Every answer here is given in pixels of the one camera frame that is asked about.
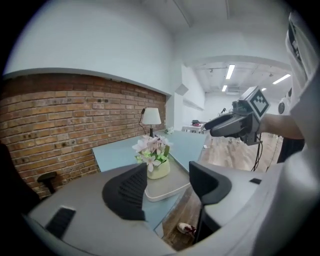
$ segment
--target small device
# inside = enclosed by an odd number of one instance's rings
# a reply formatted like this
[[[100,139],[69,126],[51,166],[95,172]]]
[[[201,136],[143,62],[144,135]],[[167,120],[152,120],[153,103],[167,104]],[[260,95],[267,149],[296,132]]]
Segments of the small device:
[[[207,122],[203,130],[210,130],[212,137],[240,138],[248,146],[258,144],[260,120],[269,107],[269,102],[258,86],[250,87],[238,100],[232,102],[231,112]]]

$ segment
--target desk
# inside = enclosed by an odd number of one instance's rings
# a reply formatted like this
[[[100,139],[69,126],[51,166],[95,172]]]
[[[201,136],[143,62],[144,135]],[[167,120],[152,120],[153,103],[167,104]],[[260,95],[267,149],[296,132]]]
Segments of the desk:
[[[186,172],[189,172],[189,161],[200,159],[206,135],[183,131],[175,131],[173,134],[156,131],[154,134],[166,136],[169,142],[173,143],[170,154]],[[100,170],[107,172],[121,166],[136,164],[137,153],[132,146],[137,144],[138,139],[139,137],[132,137],[94,147],[94,157]],[[157,202],[150,202],[146,195],[143,196],[142,210],[151,229],[154,230],[161,224],[182,195],[183,192]]]
[[[200,126],[184,125],[184,126],[182,126],[182,131],[186,132],[186,131],[190,130],[190,131],[196,131],[198,133],[201,131],[202,126],[204,126],[204,125],[203,124],[201,124]]]

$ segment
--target white table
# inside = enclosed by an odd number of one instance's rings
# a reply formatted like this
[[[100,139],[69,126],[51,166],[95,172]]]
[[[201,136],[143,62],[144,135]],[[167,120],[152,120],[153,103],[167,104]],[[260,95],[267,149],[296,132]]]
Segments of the white table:
[[[182,131],[187,132],[187,131],[195,131],[199,133],[201,131],[203,124],[200,124],[199,126],[193,126],[193,125],[184,125],[182,126]]]

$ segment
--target ceiling light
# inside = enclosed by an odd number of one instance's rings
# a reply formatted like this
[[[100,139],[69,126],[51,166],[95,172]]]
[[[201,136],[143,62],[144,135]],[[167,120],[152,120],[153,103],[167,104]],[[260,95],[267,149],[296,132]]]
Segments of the ceiling light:
[[[277,83],[281,82],[282,80],[285,80],[286,78],[288,78],[290,76],[291,76],[290,74],[286,74],[285,76],[281,77],[277,81],[273,82],[273,84],[276,85]]]
[[[232,72],[234,71],[236,65],[229,65],[228,73],[226,74],[225,79],[230,79],[232,76]]]

